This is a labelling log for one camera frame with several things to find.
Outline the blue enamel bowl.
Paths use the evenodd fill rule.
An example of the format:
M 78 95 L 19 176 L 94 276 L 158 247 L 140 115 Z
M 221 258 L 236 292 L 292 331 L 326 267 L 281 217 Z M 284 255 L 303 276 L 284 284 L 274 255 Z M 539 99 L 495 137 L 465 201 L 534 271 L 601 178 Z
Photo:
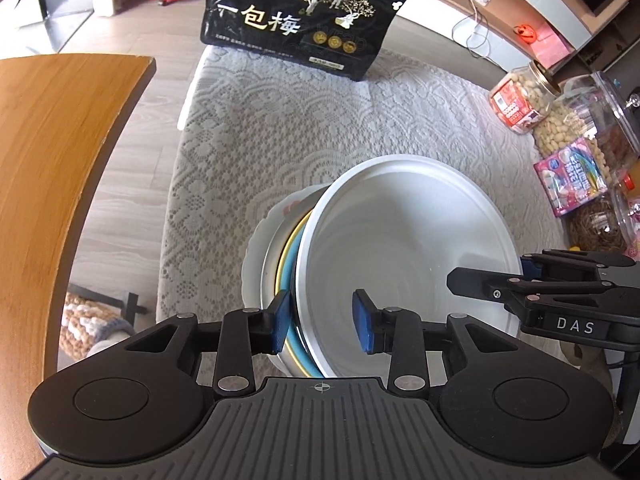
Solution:
M 279 354 L 279 360 L 282 370 L 284 370 L 288 376 L 323 378 L 321 370 L 318 369 L 316 362 L 314 362 L 314 359 L 306 348 L 304 338 L 299 329 L 294 290 L 296 260 L 294 272 L 291 276 L 290 288 L 285 289 L 291 295 L 292 314 L 291 323 L 288 326 L 288 333 L 285 337 L 285 343 Z

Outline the white bowl yellow rim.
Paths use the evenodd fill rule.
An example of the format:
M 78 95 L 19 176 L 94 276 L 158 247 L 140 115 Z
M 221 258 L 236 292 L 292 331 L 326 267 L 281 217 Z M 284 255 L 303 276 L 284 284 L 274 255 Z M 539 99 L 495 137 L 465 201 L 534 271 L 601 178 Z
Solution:
M 299 220 L 292 233 L 286 239 L 277 263 L 276 276 L 274 277 L 273 291 L 276 294 L 281 290 L 290 288 L 291 276 L 294 272 L 295 260 L 299 248 L 300 239 L 302 238 L 302 234 L 310 215 L 311 211 L 308 211 L 303 216 L 303 218 Z

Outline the white paper bowl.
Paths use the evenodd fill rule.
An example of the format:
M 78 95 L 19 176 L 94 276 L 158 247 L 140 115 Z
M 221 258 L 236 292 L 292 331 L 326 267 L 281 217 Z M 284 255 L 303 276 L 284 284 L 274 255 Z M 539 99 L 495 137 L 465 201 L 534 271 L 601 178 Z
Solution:
M 464 174 L 431 158 L 387 155 L 338 177 L 312 208 L 295 271 L 298 325 L 320 375 L 387 376 L 390 358 L 360 347 L 357 289 L 379 308 L 413 310 L 427 322 L 466 313 L 516 335 L 518 319 L 500 304 L 449 291 L 458 266 L 522 270 L 500 211 Z

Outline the sunflower seed jar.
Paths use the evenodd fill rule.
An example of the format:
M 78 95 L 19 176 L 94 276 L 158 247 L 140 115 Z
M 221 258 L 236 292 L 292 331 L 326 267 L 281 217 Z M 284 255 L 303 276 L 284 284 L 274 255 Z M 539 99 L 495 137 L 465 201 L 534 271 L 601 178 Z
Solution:
M 570 246 L 583 252 L 615 252 L 628 248 L 628 233 L 618 222 L 612 198 L 606 194 L 569 212 L 564 217 Z

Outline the pink marshmallow bag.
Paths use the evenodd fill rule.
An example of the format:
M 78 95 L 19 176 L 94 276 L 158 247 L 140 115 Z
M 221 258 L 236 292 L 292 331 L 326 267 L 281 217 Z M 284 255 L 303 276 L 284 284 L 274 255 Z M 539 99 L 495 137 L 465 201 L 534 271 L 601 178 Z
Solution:
M 608 190 L 589 143 L 578 138 L 536 162 L 534 169 L 556 218 L 595 200 Z

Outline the large clear peanut jar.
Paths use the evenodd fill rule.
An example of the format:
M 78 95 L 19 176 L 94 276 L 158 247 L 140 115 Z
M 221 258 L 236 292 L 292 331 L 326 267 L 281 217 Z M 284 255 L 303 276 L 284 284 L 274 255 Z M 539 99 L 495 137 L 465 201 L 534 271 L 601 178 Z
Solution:
M 604 73 L 567 79 L 549 115 L 533 130 L 536 148 L 547 158 L 583 138 L 605 182 L 620 183 L 639 157 L 638 104 L 624 99 Z

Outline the peanut jar red label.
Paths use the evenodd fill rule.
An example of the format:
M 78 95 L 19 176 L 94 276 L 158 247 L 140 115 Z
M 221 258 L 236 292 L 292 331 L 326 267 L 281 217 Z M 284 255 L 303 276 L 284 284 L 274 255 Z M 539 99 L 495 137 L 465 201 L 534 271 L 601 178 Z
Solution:
M 537 60 L 514 68 L 489 92 L 488 102 L 512 131 L 528 133 L 549 115 L 561 89 Z

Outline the white lace tablecloth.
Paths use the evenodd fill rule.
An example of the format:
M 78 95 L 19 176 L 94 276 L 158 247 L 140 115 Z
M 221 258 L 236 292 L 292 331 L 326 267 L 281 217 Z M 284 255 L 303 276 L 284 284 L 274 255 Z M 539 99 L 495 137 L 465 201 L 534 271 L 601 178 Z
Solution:
M 387 155 L 435 159 L 472 180 L 500 211 L 520 263 L 563 246 L 532 137 L 499 122 L 475 84 L 394 52 L 353 81 L 209 47 L 172 177 L 160 318 L 192 312 L 214 322 L 242 307 L 244 259 L 267 212 Z

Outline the orange pumpkin toy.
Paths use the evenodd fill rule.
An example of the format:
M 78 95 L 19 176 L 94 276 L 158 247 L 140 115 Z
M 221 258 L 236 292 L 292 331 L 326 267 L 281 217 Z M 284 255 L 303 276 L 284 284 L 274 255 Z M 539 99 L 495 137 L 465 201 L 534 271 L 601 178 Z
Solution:
M 514 34 L 520 38 L 524 44 L 531 46 L 537 41 L 537 32 L 529 24 L 521 24 L 513 27 Z

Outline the wooden table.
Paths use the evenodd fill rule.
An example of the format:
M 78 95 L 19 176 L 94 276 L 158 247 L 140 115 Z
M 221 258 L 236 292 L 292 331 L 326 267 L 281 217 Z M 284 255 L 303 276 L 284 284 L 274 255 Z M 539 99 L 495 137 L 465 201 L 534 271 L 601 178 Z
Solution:
M 1 63 L 1 475 L 42 453 L 27 419 L 54 374 L 70 270 L 96 187 L 156 72 L 150 56 L 71 53 Z

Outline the black plum snack bag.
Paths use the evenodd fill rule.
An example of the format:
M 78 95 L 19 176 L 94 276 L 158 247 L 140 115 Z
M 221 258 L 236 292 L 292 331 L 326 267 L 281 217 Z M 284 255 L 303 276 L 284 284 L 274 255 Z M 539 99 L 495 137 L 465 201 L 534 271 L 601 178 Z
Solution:
M 361 80 L 407 0 L 205 0 L 201 42 Z

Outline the white wall shelf unit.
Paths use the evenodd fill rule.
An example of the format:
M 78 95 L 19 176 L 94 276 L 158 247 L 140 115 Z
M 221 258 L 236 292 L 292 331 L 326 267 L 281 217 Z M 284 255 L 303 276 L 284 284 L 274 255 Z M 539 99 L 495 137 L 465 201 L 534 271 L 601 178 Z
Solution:
M 511 68 L 533 60 L 535 51 L 513 27 L 549 27 L 568 58 L 584 48 L 631 0 L 605 0 L 596 10 L 585 0 L 407 0 L 383 42 L 387 50 L 448 70 L 490 88 Z

